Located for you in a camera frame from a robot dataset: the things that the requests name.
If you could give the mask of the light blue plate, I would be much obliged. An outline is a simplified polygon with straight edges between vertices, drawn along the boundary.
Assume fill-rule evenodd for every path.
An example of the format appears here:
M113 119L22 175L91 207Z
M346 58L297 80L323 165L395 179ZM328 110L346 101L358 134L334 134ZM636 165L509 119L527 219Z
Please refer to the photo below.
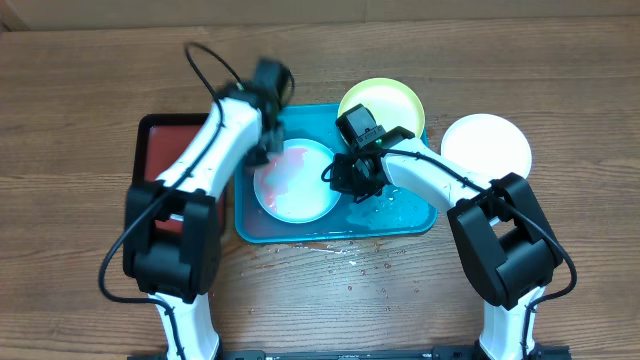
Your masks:
M285 223L319 220L338 203L341 194L321 179L334 152L310 139L284 141L283 152L269 156L269 163L253 175L253 188L261 207Z

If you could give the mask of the white plate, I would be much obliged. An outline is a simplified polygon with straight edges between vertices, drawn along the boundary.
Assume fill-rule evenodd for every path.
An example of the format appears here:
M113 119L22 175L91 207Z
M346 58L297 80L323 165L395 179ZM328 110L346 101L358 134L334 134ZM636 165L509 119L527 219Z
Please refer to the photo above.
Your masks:
M455 121L441 141L441 155L468 170L499 179L530 174L533 156L524 133L493 114L471 114Z

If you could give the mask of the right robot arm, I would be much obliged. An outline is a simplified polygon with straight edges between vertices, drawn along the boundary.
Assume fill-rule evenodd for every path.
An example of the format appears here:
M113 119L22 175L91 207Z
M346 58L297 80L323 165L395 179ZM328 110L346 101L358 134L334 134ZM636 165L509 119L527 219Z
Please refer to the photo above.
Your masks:
M445 214L463 271L485 302L485 357L533 358L534 313L564 256L528 182L514 173L488 180L402 127L340 134L347 150L335 155L323 181L356 203L394 185Z

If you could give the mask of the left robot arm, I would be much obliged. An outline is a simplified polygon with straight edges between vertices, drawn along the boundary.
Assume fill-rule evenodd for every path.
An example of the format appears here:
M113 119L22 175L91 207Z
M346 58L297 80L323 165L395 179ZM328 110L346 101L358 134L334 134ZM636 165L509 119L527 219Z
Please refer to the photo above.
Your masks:
M204 124L178 159L153 181L127 193L118 239L123 271L152 304L168 341L168 359L215 359L220 339L207 293L219 267L218 200L236 166L254 152L264 164L281 149L285 80L229 84L214 97Z

